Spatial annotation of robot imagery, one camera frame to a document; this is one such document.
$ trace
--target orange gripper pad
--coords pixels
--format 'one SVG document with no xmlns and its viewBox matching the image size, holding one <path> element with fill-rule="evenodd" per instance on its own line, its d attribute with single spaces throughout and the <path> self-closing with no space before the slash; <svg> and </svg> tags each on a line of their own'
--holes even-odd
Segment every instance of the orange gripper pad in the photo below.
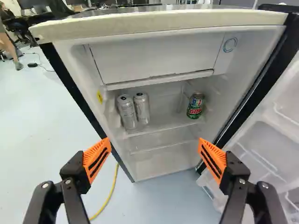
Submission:
<svg viewBox="0 0 299 224">
<path fill-rule="evenodd" d="M 220 185 L 224 169 L 226 167 L 225 152 L 212 143 L 200 138 L 198 153 L 205 162 L 214 179 Z"/>
<path fill-rule="evenodd" d="M 100 142 L 84 151 L 83 167 L 85 168 L 90 184 L 92 184 L 110 153 L 111 144 L 109 138 L 102 139 Z"/>
</svg>

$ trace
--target can lid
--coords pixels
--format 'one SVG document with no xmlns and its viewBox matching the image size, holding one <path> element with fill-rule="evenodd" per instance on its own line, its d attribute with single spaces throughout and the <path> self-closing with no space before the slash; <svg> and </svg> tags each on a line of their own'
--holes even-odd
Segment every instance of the can lid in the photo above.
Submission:
<svg viewBox="0 0 299 224">
<path fill-rule="evenodd" d="M 122 94 L 122 95 L 117 97 L 117 102 L 119 102 L 120 104 L 124 104 L 124 103 L 127 103 L 127 102 L 132 102 L 132 98 L 128 94 Z"/>
<path fill-rule="evenodd" d="M 192 96 L 196 99 L 204 99 L 205 98 L 205 95 L 203 93 L 200 93 L 200 92 L 195 92 L 192 94 Z"/>
<path fill-rule="evenodd" d="M 135 99 L 144 99 L 146 98 L 148 95 L 145 92 L 138 92 L 134 95 Z"/>
</svg>

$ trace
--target green soda can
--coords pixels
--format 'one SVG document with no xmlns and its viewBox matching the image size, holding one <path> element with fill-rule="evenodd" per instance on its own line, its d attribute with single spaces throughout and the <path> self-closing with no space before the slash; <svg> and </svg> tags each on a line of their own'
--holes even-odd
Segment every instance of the green soda can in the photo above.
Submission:
<svg viewBox="0 0 299 224">
<path fill-rule="evenodd" d="M 195 92 L 190 97 L 187 116 L 191 119 L 198 119 L 201 116 L 202 106 L 204 103 L 205 95 L 199 92 Z"/>
</svg>

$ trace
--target soda can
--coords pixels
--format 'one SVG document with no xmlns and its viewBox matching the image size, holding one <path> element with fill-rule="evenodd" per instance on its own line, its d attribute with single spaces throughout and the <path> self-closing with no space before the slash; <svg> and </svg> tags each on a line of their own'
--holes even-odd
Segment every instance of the soda can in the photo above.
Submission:
<svg viewBox="0 0 299 224">
<path fill-rule="evenodd" d="M 192 94 L 187 109 L 187 116 L 189 118 L 198 119 L 201 116 L 204 98 L 205 95 L 202 93 L 196 92 Z"/>
<path fill-rule="evenodd" d="M 147 125 L 150 122 L 149 96 L 145 92 L 136 93 L 133 97 L 138 121 Z"/>
<path fill-rule="evenodd" d="M 117 97 L 117 107 L 121 115 L 123 126 L 126 129 L 134 129 L 137 127 L 137 118 L 134 108 L 134 102 L 130 95 L 123 94 Z"/>
</svg>

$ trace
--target fridge top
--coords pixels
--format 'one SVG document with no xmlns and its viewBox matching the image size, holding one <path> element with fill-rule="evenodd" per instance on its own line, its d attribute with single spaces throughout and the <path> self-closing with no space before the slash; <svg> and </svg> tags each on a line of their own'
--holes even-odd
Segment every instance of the fridge top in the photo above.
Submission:
<svg viewBox="0 0 299 224">
<path fill-rule="evenodd" d="M 283 25 L 287 14 L 209 5 L 163 5 L 95 10 L 29 28 L 40 43 L 187 28 Z"/>
</svg>

